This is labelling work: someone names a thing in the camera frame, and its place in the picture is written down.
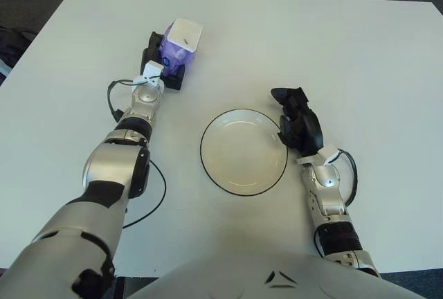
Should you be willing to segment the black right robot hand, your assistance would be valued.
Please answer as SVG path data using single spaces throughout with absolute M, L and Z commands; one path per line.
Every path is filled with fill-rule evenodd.
M 323 133 L 302 88 L 273 88 L 271 95 L 282 106 L 278 132 L 281 142 L 302 157 L 315 155 L 324 146 Z

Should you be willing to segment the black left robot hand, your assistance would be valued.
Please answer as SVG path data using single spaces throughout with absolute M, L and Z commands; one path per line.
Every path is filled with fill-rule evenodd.
M 143 50 L 140 75 L 147 79 L 159 76 L 166 88 L 180 90 L 194 53 L 168 39 L 171 27 L 164 35 L 152 32 Z

